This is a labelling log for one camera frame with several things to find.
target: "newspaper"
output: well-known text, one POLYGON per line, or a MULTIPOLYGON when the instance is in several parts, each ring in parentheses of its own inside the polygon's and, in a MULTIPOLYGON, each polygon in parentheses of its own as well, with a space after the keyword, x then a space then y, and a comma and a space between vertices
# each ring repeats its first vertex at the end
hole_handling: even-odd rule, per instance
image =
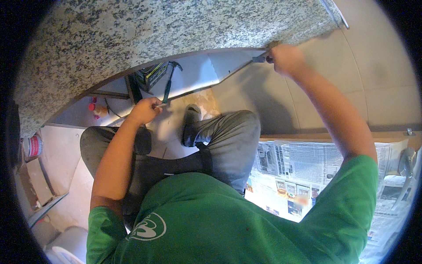
MULTIPOLYGON (((361 263, 380 262, 399 235, 410 210, 417 181, 409 185, 397 209, 391 210, 405 180, 398 173, 398 162, 407 143, 408 140, 375 143, 379 186, 368 245, 360 257, 361 263)), ((245 198, 274 215, 300 222, 342 163, 343 158, 333 143, 260 142, 245 198)))

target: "red bottle cap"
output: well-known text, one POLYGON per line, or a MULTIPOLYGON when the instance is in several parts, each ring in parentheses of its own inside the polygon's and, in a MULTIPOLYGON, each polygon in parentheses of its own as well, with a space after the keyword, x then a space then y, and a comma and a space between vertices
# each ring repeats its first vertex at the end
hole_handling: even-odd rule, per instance
POLYGON ((88 109, 90 111, 94 111, 95 110, 95 104, 94 103, 90 103, 89 106, 88 106, 88 109))

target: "can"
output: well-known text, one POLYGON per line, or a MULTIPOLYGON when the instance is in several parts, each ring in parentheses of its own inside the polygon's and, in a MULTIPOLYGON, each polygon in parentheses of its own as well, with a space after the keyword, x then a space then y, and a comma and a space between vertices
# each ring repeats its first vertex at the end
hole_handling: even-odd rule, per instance
POLYGON ((43 151, 43 141, 39 135, 24 139, 23 145, 27 157, 38 156, 43 151))

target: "hand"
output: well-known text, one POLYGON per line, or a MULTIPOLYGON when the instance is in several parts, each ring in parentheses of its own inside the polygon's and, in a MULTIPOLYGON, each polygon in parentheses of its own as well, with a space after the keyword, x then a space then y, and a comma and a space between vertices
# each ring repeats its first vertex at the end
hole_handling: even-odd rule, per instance
POLYGON ((280 75, 297 79, 309 67, 305 55, 300 49, 291 45, 278 45, 271 49, 270 58, 274 62, 274 70, 280 75))
POLYGON ((134 122, 138 127, 151 122, 159 113, 161 107, 157 107, 161 101, 157 97, 150 97, 140 100, 132 109, 126 121, 134 122))

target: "speckled granite slab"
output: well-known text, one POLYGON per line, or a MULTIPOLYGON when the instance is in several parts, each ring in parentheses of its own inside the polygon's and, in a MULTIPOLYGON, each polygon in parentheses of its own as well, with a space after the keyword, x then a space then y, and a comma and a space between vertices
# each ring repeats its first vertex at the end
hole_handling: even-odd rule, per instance
POLYGON ((331 31, 341 18, 332 0, 325 2, 58 1, 33 36, 17 78, 21 137, 83 91, 139 64, 205 49, 299 44, 331 31))

